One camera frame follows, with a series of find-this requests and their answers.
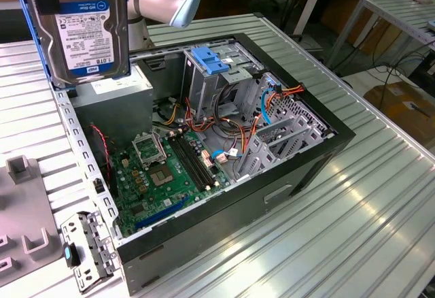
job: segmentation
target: hard drive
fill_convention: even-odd
[[[20,2],[55,87],[129,74],[126,0]]]

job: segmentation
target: blue cable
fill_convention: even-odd
[[[216,150],[216,151],[211,155],[211,159],[214,160],[215,157],[216,157],[217,155],[221,154],[221,153],[224,153],[224,154],[230,155],[230,153],[225,152],[225,151],[223,151],[223,150]]]
[[[261,113],[263,116],[263,119],[265,119],[265,121],[267,122],[267,124],[269,125],[271,123],[271,120],[269,119],[269,117],[267,116],[266,113],[266,104],[265,104],[265,99],[266,99],[266,94],[270,91],[271,89],[268,88],[266,89],[263,94],[261,95]]]
[[[211,159],[214,160],[215,157],[221,153],[225,153],[223,150],[216,150],[212,155],[211,155]]]

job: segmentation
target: green circuit board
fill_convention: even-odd
[[[194,132],[185,133],[184,139],[196,148],[206,149]],[[124,237],[135,233],[137,225],[144,220],[156,217],[157,221],[161,214],[172,214],[229,185],[224,172],[215,166],[215,174],[209,169],[207,172],[219,185],[210,190],[198,189],[168,139],[162,138],[160,142],[167,155],[166,162],[154,163],[147,169],[143,168],[133,145],[111,155],[118,187],[118,196],[114,200],[120,216],[118,225]]]

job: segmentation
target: motherboard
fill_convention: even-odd
[[[146,134],[111,156],[124,237],[230,185],[196,133]]]

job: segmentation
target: expansion slot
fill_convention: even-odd
[[[184,203],[189,199],[189,196],[184,197],[181,201],[176,203],[175,205],[172,205],[168,208],[165,208],[163,211],[160,211],[158,213],[155,213],[155,215],[151,215],[148,218],[145,218],[135,224],[136,230],[146,227],[147,225],[150,225],[154,222],[157,222],[161,220],[162,218],[171,215],[172,213],[175,213],[176,211],[183,208]]]

